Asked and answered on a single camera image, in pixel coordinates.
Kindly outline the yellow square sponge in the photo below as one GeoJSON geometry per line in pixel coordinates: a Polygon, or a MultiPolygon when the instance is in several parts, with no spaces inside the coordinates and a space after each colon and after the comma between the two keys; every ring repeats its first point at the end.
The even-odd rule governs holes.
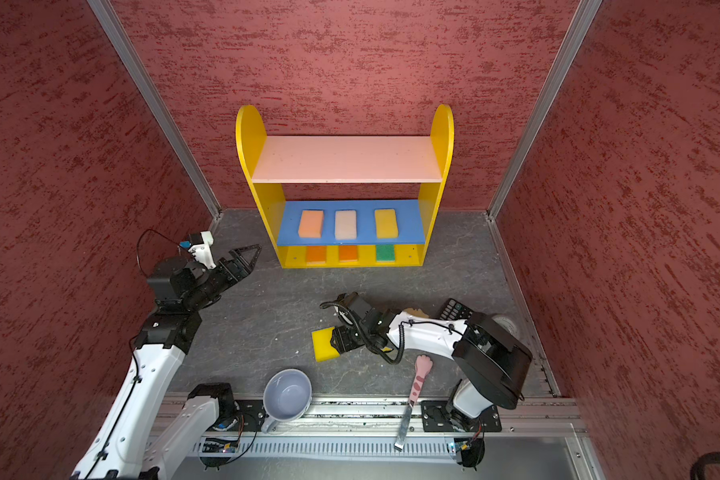
{"type": "Polygon", "coordinates": [[[331,344],[335,328],[325,328],[312,332],[314,357],[317,362],[338,358],[339,351],[331,344]]]}

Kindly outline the smiley face yellow sponge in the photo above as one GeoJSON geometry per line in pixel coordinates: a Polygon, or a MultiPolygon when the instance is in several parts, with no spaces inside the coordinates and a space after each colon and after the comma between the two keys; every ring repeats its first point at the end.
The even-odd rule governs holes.
{"type": "Polygon", "coordinates": [[[405,311],[406,311],[409,315],[411,315],[411,316],[415,316],[415,317],[418,317],[418,318],[429,319],[429,316],[428,316],[424,311],[422,311],[421,309],[406,308],[405,311]]]}

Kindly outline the orange sponge yellow base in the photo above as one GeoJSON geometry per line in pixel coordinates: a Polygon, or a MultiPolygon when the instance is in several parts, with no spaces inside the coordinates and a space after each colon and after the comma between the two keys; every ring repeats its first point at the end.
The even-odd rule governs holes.
{"type": "Polygon", "coordinates": [[[324,266],[327,264],[327,247],[324,245],[307,246],[305,253],[307,266],[324,266]]]}
{"type": "Polygon", "coordinates": [[[358,264],[360,262],[359,247],[357,245],[339,245],[338,259],[342,265],[358,264]]]}

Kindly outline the green scrub sponge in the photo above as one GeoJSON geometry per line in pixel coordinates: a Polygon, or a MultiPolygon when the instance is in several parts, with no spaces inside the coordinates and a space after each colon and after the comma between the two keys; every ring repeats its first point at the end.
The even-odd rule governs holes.
{"type": "Polygon", "coordinates": [[[378,263],[394,263],[396,261],[395,246],[392,244],[377,245],[375,254],[378,263]]]}

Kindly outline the large yellow sponge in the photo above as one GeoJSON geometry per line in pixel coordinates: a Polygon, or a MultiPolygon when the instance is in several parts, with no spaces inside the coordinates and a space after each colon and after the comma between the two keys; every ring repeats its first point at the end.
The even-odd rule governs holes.
{"type": "Polygon", "coordinates": [[[377,209],[374,211],[376,237],[378,239],[396,239],[399,236],[395,209],[377,209]]]}

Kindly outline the beige pink sponge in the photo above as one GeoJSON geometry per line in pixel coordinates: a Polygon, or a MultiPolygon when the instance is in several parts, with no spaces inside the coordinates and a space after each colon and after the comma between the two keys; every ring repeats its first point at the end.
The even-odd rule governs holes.
{"type": "Polygon", "coordinates": [[[334,217],[334,237],[337,241],[349,241],[357,238],[357,212],[338,210],[334,217]]]}

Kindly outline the salmon orange sponge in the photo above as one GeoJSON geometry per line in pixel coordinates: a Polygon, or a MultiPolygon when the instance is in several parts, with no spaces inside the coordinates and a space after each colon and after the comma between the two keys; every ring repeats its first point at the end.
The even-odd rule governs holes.
{"type": "Polygon", "coordinates": [[[298,226],[298,235],[301,239],[320,239],[322,237],[323,210],[303,210],[298,226]]]}

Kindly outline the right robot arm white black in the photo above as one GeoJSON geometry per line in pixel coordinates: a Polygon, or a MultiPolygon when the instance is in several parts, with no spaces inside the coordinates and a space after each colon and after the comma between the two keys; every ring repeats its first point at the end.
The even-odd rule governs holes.
{"type": "Polygon", "coordinates": [[[381,310],[356,292],[325,301],[320,308],[333,310],[341,325],[313,333],[318,362],[360,348],[389,365],[400,363],[408,351],[451,360],[464,376],[451,405],[469,419],[491,406],[514,410],[524,399],[533,354],[502,324],[504,315],[478,312],[450,298],[436,318],[428,318],[381,310]]]}

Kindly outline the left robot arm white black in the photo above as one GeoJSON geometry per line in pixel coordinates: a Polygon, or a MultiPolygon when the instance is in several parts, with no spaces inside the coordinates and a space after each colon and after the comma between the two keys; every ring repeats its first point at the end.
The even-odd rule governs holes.
{"type": "Polygon", "coordinates": [[[131,347],[128,373],[100,430],[71,474],[74,479],[170,479],[212,427],[235,425],[238,406],[227,383],[196,386],[181,412],[149,439],[167,389],[202,323],[201,312],[254,270],[261,247],[214,259],[193,245],[187,257],[158,263],[147,278],[155,308],[131,347]]]}

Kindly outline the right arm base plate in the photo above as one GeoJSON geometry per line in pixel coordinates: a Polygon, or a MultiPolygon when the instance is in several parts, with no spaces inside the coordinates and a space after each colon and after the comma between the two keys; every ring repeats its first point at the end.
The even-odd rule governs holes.
{"type": "Polygon", "coordinates": [[[502,424],[496,406],[489,406],[476,418],[456,410],[447,401],[424,400],[419,403],[423,430],[427,433],[497,433],[502,424]]]}

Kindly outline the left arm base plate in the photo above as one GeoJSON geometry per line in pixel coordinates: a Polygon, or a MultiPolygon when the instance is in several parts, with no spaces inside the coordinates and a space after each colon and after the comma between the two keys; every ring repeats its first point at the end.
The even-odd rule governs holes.
{"type": "Polygon", "coordinates": [[[261,399],[221,401],[219,417],[211,430],[220,433],[257,432],[266,417],[261,399]]]}

